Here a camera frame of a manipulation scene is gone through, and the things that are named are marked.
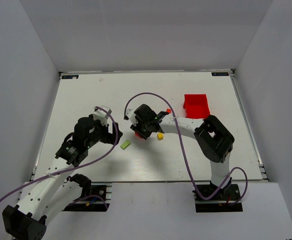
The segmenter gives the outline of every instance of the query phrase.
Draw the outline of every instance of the wall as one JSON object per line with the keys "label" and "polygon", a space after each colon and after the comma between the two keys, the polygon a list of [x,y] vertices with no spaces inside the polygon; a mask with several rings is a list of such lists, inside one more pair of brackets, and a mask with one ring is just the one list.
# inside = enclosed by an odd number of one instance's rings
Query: wall
{"label": "wall", "polygon": [[235,68],[272,0],[21,0],[61,72]]}
{"label": "wall", "polygon": [[292,219],[292,1],[272,3],[236,77],[267,175]]}
{"label": "wall", "polygon": [[[18,0],[0,0],[0,197],[30,179],[58,72]],[[5,238],[0,205],[0,240]]]}

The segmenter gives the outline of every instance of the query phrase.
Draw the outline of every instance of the yellow block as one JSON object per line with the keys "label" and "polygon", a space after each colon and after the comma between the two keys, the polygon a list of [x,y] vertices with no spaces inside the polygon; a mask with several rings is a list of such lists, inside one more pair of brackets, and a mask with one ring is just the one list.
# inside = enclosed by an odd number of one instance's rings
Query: yellow block
{"label": "yellow block", "polygon": [[162,133],[157,133],[157,138],[158,138],[158,140],[163,140],[164,139],[164,134],[162,134]]}

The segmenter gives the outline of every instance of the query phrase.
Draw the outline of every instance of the green block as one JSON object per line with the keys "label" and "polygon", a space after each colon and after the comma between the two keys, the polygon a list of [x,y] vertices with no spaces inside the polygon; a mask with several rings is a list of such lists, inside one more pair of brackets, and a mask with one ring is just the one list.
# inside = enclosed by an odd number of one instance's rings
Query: green block
{"label": "green block", "polygon": [[122,145],[120,145],[121,149],[125,150],[129,145],[131,145],[131,142],[126,140],[123,142]]}

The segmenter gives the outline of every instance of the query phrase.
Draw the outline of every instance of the red box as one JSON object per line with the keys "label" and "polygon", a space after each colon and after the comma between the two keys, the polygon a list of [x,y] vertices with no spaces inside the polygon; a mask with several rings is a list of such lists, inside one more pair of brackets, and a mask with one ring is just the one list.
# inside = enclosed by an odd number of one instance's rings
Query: red box
{"label": "red box", "polygon": [[186,118],[205,119],[211,113],[208,107],[206,94],[185,94],[184,105]]}

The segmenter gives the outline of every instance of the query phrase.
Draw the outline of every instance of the black label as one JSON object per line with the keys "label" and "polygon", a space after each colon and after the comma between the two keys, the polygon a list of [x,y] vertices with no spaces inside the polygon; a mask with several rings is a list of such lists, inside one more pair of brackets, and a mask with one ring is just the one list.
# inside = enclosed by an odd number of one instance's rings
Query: black label
{"label": "black label", "polygon": [[214,77],[229,76],[229,73],[228,72],[212,72],[211,75]]}
{"label": "black label", "polygon": [[79,75],[63,75],[61,79],[78,79]]}

